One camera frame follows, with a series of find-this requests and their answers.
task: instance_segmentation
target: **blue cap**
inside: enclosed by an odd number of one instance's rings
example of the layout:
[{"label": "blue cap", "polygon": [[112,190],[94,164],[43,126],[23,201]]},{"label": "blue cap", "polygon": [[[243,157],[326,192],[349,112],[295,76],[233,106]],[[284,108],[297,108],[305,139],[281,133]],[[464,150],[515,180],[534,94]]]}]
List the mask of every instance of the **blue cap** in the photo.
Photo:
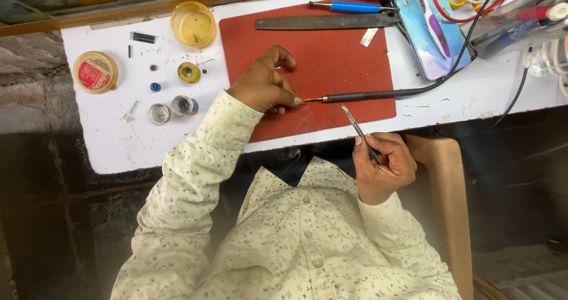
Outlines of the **blue cap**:
[{"label": "blue cap", "polygon": [[162,86],[160,86],[159,83],[151,83],[150,89],[153,91],[160,91],[162,89]]}]

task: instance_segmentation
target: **workbench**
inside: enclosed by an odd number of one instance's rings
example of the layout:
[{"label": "workbench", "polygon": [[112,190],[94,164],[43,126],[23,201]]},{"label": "workbench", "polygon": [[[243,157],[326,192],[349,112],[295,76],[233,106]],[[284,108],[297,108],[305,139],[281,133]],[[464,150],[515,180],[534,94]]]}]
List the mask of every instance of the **workbench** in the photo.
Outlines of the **workbench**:
[{"label": "workbench", "polygon": [[[211,8],[219,20],[242,14],[307,4],[310,0],[260,0]],[[457,18],[471,16],[457,14]],[[156,43],[129,40],[130,32],[157,36]],[[394,89],[418,88],[430,82],[422,78],[408,42],[396,27],[385,29]],[[203,50],[179,42],[170,28],[170,17],[134,24],[92,29],[90,26],[62,29],[69,67],[75,59],[90,50],[102,51],[117,63],[117,89],[95,95],[75,83],[85,144],[96,173],[120,173],[139,168],[160,166],[166,152],[194,132],[217,93],[229,87],[221,36]],[[132,45],[132,58],[128,58]],[[361,124],[364,132],[390,132],[428,125],[459,122],[501,115],[513,99],[522,76],[522,53],[511,53],[495,59],[476,59],[442,86],[420,95],[396,100],[396,117]],[[177,67],[189,61],[207,69],[201,80],[189,85],[180,80]],[[297,59],[299,66],[302,60]],[[157,71],[150,71],[150,65]],[[150,90],[152,82],[162,90]],[[148,119],[153,103],[170,106],[177,95],[197,100],[199,112],[194,116],[176,116],[156,125]],[[128,124],[119,118],[134,100],[140,105]],[[520,112],[568,103],[558,89],[557,78],[535,78],[529,75],[519,100],[511,111]],[[344,126],[247,144],[245,152],[266,151],[309,143],[355,136],[352,126]]]}]

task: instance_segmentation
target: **screwdriver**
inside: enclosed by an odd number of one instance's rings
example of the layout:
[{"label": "screwdriver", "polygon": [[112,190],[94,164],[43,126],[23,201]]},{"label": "screwdriver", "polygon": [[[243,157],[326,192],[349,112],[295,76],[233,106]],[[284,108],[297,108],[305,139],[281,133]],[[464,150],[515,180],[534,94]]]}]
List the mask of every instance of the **screwdriver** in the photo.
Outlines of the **screwdriver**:
[{"label": "screwdriver", "polygon": [[330,7],[332,11],[355,12],[355,13],[378,13],[382,11],[396,11],[396,7],[383,7],[377,4],[366,3],[348,3],[347,1],[332,1],[331,3],[314,3],[309,2],[310,6]]}]

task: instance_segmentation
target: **red label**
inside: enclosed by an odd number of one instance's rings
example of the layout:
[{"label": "red label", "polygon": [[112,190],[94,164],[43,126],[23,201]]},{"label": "red label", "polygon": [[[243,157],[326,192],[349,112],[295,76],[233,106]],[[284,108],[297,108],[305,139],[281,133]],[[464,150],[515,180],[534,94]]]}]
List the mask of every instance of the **red label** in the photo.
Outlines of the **red label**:
[{"label": "red label", "polygon": [[86,61],[79,67],[79,80],[87,88],[100,89],[109,82],[110,75],[88,64]]}]

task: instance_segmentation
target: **hand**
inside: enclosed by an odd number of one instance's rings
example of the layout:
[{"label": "hand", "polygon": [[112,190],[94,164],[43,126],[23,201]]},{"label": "hand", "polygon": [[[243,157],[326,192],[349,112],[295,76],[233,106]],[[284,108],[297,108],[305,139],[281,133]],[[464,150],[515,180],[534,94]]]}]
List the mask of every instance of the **hand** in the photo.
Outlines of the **hand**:
[{"label": "hand", "polygon": [[270,109],[284,114],[286,110],[282,105],[295,107],[301,104],[302,98],[294,95],[288,79],[274,70],[277,62],[290,69],[298,67],[286,49],[274,45],[248,67],[227,92],[259,112]]},{"label": "hand", "polygon": [[[369,159],[366,144],[381,152],[378,157],[382,165]],[[365,135],[365,139],[355,137],[353,162],[359,196],[366,204],[381,204],[394,191],[416,180],[416,162],[397,133],[374,132]]]}]

